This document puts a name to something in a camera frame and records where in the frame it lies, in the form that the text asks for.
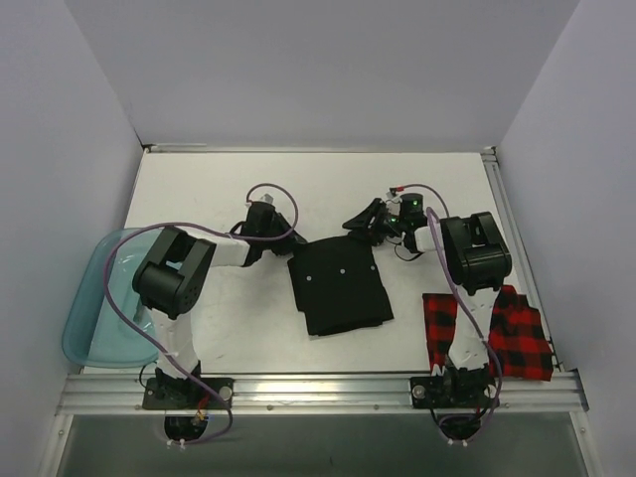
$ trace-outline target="red plaid cloth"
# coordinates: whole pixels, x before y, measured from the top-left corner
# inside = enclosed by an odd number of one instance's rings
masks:
[[[455,334],[457,302],[453,295],[426,294],[424,327],[430,367],[442,368]],[[504,285],[495,301],[488,342],[502,365],[504,376],[549,381],[553,375],[553,352],[550,349],[539,310],[531,308],[525,295],[514,286]],[[490,373],[497,369],[490,364]]]

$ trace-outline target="teal tray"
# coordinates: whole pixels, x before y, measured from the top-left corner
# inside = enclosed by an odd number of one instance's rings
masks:
[[[128,328],[104,300],[102,271],[112,248],[134,232],[126,229],[105,237],[95,248],[83,275],[62,338],[67,358],[81,366],[139,368],[157,359],[157,349]],[[155,336],[148,313],[132,290],[132,277],[158,237],[158,231],[142,234],[125,244],[110,269],[110,292],[124,314],[146,333]]]

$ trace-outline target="screw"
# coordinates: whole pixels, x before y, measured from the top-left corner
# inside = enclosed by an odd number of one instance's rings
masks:
[[[417,386],[413,386],[411,393],[413,394],[414,398],[423,399],[424,395],[426,394],[426,390],[424,389],[424,386],[417,385]]]
[[[221,396],[222,400],[230,400],[232,398],[232,389],[227,386],[223,386],[219,389],[219,396]]]

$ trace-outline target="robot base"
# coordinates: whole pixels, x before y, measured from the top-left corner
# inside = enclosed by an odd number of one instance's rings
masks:
[[[450,392],[446,376],[418,377],[410,379],[412,405],[415,409],[476,409],[492,405],[487,396],[488,385],[494,385],[492,379],[475,386],[471,392]]]
[[[229,406],[232,406],[234,380],[230,378],[200,378],[200,380],[216,391]],[[205,396],[204,391],[200,388],[197,388],[199,392],[195,394],[175,393],[170,389],[162,390],[159,388],[156,378],[148,380],[146,391],[143,395],[142,408],[147,410],[197,410],[199,402]],[[202,409],[224,409],[224,407],[216,399],[210,397],[207,404],[202,406]]]

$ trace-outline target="cable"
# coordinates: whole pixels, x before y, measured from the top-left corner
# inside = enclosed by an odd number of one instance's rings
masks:
[[[399,186],[396,189],[401,192],[404,189],[411,189],[413,187],[421,187],[422,189],[426,189],[427,191],[432,192],[435,197],[439,200],[439,202],[441,203],[441,206],[444,208],[444,212],[446,213],[446,217],[450,217],[450,212],[448,212],[448,206],[446,206],[446,203],[444,202],[444,200],[441,198],[441,195],[432,187],[427,186],[426,184],[406,184],[405,186]]]
[[[241,228],[244,224],[244,221],[237,222],[231,229],[230,234],[235,234],[239,228]]]
[[[486,428],[486,426],[489,424],[490,420],[492,419],[493,413],[495,412],[495,407],[497,406],[497,402],[499,400],[499,394],[501,393],[501,387],[504,381],[504,373],[501,369],[501,363],[499,362],[499,358],[497,358],[497,355],[495,354],[495,350],[493,350],[493,348],[490,346],[490,343],[488,343],[488,340],[484,337],[484,334],[482,333],[481,329],[479,328],[479,325],[477,324],[477,320],[475,320],[475,317],[473,316],[470,309],[464,302],[463,298],[459,295],[459,292],[457,291],[457,287],[455,286],[455,283],[453,283],[452,277],[450,276],[450,271],[448,270],[448,264],[446,263],[446,259],[444,257],[442,245],[439,242],[439,238],[437,237],[437,234],[435,233],[435,229],[434,229],[434,225],[439,224],[439,215],[431,207],[428,207],[426,208],[426,217],[428,218],[428,226],[430,227],[430,233],[432,235],[433,242],[435,243],[435,250],[437,251],[437,257],[439,258],[439,262],[441,264],[442,270],[444,270],[444,276],[446,277],[448,286],[450,286],[450,290],[453,296],[455,297],[455,300],[457,301],[461,309],[464,311],[464,313],[466,313],[466,316],[470,320],[470,323],[475,328],[475,331],[477,332],[477,336],[479,336],[479,339],[482,341],[482,343],[486,347],[486,351],[488,352],[490,359],[493,361],[493,363],[495,363],[495,368],[497,369],[497,378],[498,378],[497,390],[495,391],[495,396],[492,399],[492,404],[490,406],[489,412],[487,414],[484,414],[485,419],[480,425],[479,429],[477,429],[477,431],[470,437],[463,439],[466,442],[470,442],[474,440],[483,431],[484,428]],[[441,427],[444,421],[447,421],[449,418],[453,418],[453,417],[456,418],[457,416],[448,415],[448,416],[442,417],[437,422],[437,426]]]
[[[146,385],[144,385],[144,384],[143,384],[143,381],[141,381],[141,380],[142,380],[142,378],[141,378],[141,377],[142,377],[143,372],[144,372],[144,370],[146,369],[146,367],[147,367],[147,366],[148,366],[148,365],[143,365],[143,366],[141,367],[141,370],[139,370],[139,378],[138,378],[138,380],[137,380],[137,381],[139,381],[139,384],[141,385],[141,387],[142,387],[143,389],[145,389],[145,390],[147,389],[147,387],[146,387]]]
[[[395,243],[394,246],[394,253],[396,254],[396,257],[399,258],[402,261],[416,261],[418,258],[420,258],[422,255],[424,255],[423,251],[419,251],[418,253],[416,253],[414,256],[412,256],[411,258],[404,258],[403,256],[399,256],[398,253],[398,245],[401,245],[401,243]]]
[[[224,408],[224,410],[228,413],[228,424],[223,429],[218,430],[216,432],[213,432],[210,435],[202,436],[202,437],[200,437],[197,440],[188,441],[188,442],[186,442],[186,444],[188,444],[188,445],[202,444],[204,442],[210,442],[211,440],[213,440],[213,439],[215,439],[217,437],[220,437],[220,436],[224,435],[225,433],[227,433],[230,430],[230,428],[232,427],[232,424],[234,423],[234,416],[232,414],[232,410],[230,409],[230,406],[223,400],[223,398],[221,396],[219,396],[219,394],[215,390],[210,388],[208,385],[206,385],[202,380],[200,380],[196,376],[194,376],[191,373],[189,373],[188,371],[186,371],[168,353],[168,350],[166,350],[161,343],[159,343],[155,338],[153,338],[148,333],[143,331],[140,327],[138,327],[132,320],[130,320],[121,311],[121,309],[115,303],[115,301],[114,301],[114,299],[112,297],[112,294],[110,293],[110,288],[108,287],[108,278],[110,277],[109,276],[110,275],[109,271],[110,271],[112,263],[115,260],[117,252],[126,243],[128,243],[129,241],[131,241],[135,237],[138,237],[141,234],[144,234],[146,232],[154,231],[156,229],[163,229],[163,228],[169,227],[169,226],[172,226],[172,227],[186,227],[186,228],[191,228],[191,229],[197,229],[199,231],[205,232],[207,234],[211,234],[211,235],[216,236],[216,237],[226,237],[226,238],[230,238],[230,239],[253,240],[253,241],[276,241],[276,240],[284,239],[284,238],[290,236],[291,234],[293,234],[293,232],[294,232],[294,230],[296,228],[296,225],[298,224],[298,204],[296,203],[296,200],[292,197],[291,194],[289,194],[289,192],[287,192],[286,189],[284,189],[284,188],[282,188],[282,187],[280,187],[280,186],[278,186],[276,184],[271,184],[271,183],[267,183],[267,182],[264,182],[264,183],[261,183],[261,184],[256,184],[251,189],[249,189],[249,191],[247,191],[247,195],[246,195],[245,200],[247,202],[251,202],[251,199],[249,197],[251,196],[252,192],[254,192],[256,189],[259,189],[261,187],[271,187],[273,189],[279,190],[285,196],[287,196],[287,198],[289,198],[289,200],[291,201],[291,204],[292,204],[292,206],[294,208],[294,221],[291,224],[291,228],[287,232],[282,234],[281,236],[273,237],[273,238],[241,237],[241,236],[234,236],[232,234],[225,234],[225,233],[213,231],[212,229],[208,229],[207,227],[203,227],[203,226],[200,226],[200,225],[197,225],[197,224],[191,224],[189,222],[165,222],[165,223],[162,223],[162,224],[155,224],[155,225],[152,225],[152,226],[143,227],[141,229],[138,229],[138,230],[134,231],[132,234],[122,238],[112,248],[112,250],[108,254],[108,257],[106,258],[106,262],[105,262],[104,267],[103,267],[103,275],[102,275],[103,295],[104,295],[104,298],[106,299],[106,301],[108,302],[108,304],[110,305],[110,307],[112,308],[112,311],[114,311],[115,314],[121,319],[121,321],[123,321],[130,329],[132,329],[135,333],[139,334],[142,338],[145,338],[147,341],[152,343],[152,345],[155,348],[157,348],[161,352],[161,354],[163,354],[166,357],[166,360],[168,361],[168,363],[170,363],[172,366],[174,366],[175,369],[177,371],[179,371],[179,373],[184,375],[186,378],[188,378],[193,383],[197,384],[207,394],[212,396],[212,398],[214,398]]]

